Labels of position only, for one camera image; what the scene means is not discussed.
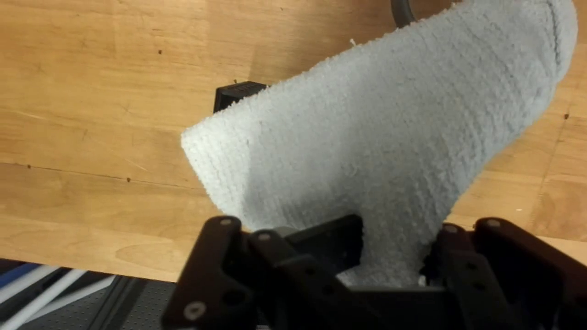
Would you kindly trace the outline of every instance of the white towel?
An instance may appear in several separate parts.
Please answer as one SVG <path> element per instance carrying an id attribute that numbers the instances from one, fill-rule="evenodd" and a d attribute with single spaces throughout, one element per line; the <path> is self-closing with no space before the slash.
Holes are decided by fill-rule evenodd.
<path id="1" fill-rule="evenodd" d="M 326 58 L 183 133 L 249 228 L 364 221 L 357 285 L 410 285 L 458 193 L 548 105 L 572 0 L 476 0 Z"/>

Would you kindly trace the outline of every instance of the black mechanical part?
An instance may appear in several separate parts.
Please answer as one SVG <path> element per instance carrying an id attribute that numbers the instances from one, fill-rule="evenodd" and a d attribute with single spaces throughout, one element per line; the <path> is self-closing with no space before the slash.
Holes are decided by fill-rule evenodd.
<path id="1" fill-rule="evenodd" d="M 243 96 L 254 94 L 263 87 L 265 87 L 265 83 L 258 83 L 252 80 L 216 87 L 216 98 L 214 98 L 212 111 L 221 111 L 223 107 L 230 105 L 232 102 L 238 102 Z"/>
<path id="2" fill-rule="evenodd" d="M 478 219 L 474 230 L 443 225 L 421 269 L 441 283 L 438 287 L 348 289 L 335 272 L 355 265 L 359 252 L 357 215 L 285 237 L 274 230 L 240 232 L 236 217 L 212 217 L 186 259 L 163 324 L 197 330 L 256 324 L 271 330 L 587 327 L 587 267 L 506 219 Z M 194 305 L 197 316 L 188 320 L 190 302 L 210 309 L 203 313 Z"/>
<path id="3" fill-rule="evenodd" d="M 390 14 L 395 21 L 395 27 L 403 27 L 414 21 L 414 12 L 408 1 L 410 0 L 390 0 Z"/>

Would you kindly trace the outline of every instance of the screw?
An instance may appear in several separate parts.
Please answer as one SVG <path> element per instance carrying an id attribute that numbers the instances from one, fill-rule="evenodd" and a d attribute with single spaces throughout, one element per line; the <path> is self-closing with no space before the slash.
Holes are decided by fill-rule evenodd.
<path id="1" fill-rule="evenodd" d="M 491 219 L 487 219 L 487 225 L 489 225 L 489 226 L 500 226 L 500 221 L 495 219 L 495 217 L 491 217 Z"/>
<path id="2" fill-rule="evenodd" d="M 258 236 L 260 241 L 271 239 L 271 234 L 267 234 L 267 232 L 260 232 L 260 234 L 256 234 L 256 236 Z"/>
<path id="3" fill-rule="evenodd" d="M 219 219 L 219 225 L 230 225 L 230 223 L 232 223 L 232 219 L 229 219 L 229 217 Z"/>
<path id="4" fill-rule="evenodd" d="M 443 230 L 443 232 L 458 232 L 458 226 L 456 226 L 456 225 L 451 225 L 451 223 L 443 223 L 443 225 L 441 225 L 441 230 Z"/>
<path id="5" fill-rule="evenodd" d="M 201 300 L 188 302 L 188 303 L 185 303 L 185 307 L 183 307 L 183 316 L 185 316 L 186 320 L 196 320 L 196 318 L 199 318 L 203 313 L 205 313 L 205 303 L 203 303 Z"/>
<path id="6" fill-rule="evenodd" d="M 427 285 L 427 278 L 423 274 L 417 276 L 417 285 L 425 287 Z"/>

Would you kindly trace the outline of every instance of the light wood surface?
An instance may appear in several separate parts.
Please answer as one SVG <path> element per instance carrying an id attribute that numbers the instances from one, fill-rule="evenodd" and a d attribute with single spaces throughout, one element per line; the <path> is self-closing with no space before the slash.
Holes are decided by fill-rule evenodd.
<path id="1" fill-rule="evenodd" d="M 392 28 L 386 0 L 3 0 L 0 14 L 0 258 L 159 280 L 218 212 L 177 142 L 214 87 Z M 504 215 L 587 261 L 584 28 L 550 109 L 449 219 Z"/>

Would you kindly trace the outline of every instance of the black object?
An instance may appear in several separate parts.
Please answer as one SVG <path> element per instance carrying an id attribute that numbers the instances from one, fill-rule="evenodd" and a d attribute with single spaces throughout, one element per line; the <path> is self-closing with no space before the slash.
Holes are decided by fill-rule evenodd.
<path id="1" fill-rule="evenodd" d="M 252 330 L 529 330 L 587 327 L 587 267 L 500 217 L 474 230 L 445 223 L 421 272 L 429 283 L 351 291 L 361 219 L 291 236 L 241 232 L 210 217 L 163 313 L 164 327 Z"/>
<path id="2" fill-rule="evenodd" d="M 21 265 L 23 261 L 16 261 L 16 259 L 0 259 L 0 276 L 18 265 Z"/>
<path id="3" fill-rule="evenodd" d="M 214 111 L 219 111 L 243 96 L 258 93 L 263 87 L 263 83 L 252 80 L 216 87 Z"/>
<path id="4" fill-rule="evenodd" d="M 410 0 L 390 0 L 390 14 L 397 27 L 414 21 L 414 14 L 408 1 Z"/>
<path id="5" fill-rule="evenodd" d="M 38 316 L 21 330 L 157 330 L 172 289 L 172 281 L 115 276 L 106 289 Z"/>

